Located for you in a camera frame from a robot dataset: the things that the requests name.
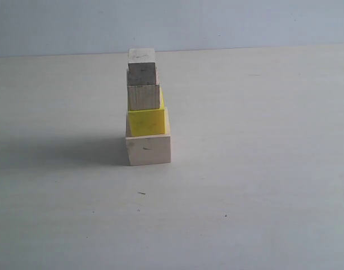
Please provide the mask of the large pale wooden cube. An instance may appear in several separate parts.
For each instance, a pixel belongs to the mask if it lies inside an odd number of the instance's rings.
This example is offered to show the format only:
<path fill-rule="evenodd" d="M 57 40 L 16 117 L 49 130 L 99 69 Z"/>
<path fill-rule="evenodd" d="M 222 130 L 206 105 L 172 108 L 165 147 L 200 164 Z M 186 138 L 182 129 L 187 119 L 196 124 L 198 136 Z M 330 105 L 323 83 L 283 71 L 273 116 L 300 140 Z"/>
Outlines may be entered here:
<path fill-rule="evenodd" d="M 171 136 L 169 114 L 165 112 L 166 133 L 133 137 L 126 116 L 125 144 L 131 166 L 171 162 Z"/>

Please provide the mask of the yellow cube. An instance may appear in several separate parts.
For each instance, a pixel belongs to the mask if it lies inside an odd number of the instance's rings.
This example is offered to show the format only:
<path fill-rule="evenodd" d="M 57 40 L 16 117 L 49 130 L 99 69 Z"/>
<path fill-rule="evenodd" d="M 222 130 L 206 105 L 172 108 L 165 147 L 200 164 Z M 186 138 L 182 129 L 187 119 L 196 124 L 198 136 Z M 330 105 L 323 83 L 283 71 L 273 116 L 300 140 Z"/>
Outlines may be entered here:
<path fill-rule="evenodd" d="M 168 110 L 160 89 L 160 107 L 148 110 L 128 110 L 127 120 L 132 137 L 154 136 L 169 133 Z"/>

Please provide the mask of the medium wooden cube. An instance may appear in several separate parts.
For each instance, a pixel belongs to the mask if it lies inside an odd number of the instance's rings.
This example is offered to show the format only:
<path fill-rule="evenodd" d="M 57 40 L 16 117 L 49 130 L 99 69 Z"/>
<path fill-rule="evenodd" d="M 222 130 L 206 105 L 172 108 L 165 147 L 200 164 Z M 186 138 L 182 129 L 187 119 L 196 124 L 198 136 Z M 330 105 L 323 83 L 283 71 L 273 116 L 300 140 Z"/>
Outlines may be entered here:
<path fill-rule="evenodd" d="M 164 106 L 159 78 L 156 84 L 133 85 L 133 77 L 126 71 L 128 111 L 153 110 Z"/>

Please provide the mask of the small pale wooden cube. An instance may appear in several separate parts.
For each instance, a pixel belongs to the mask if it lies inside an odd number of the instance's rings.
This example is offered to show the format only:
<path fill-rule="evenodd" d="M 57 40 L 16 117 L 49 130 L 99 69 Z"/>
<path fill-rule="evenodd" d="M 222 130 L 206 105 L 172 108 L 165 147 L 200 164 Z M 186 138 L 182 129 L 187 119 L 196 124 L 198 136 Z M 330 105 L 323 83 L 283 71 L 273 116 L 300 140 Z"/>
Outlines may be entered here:
<path fill-rule="evenodd" d="M 156 55 L 153 48 L 132 48 L 129 50 L 127 77 L 130 86 L 157 83 Z"/>

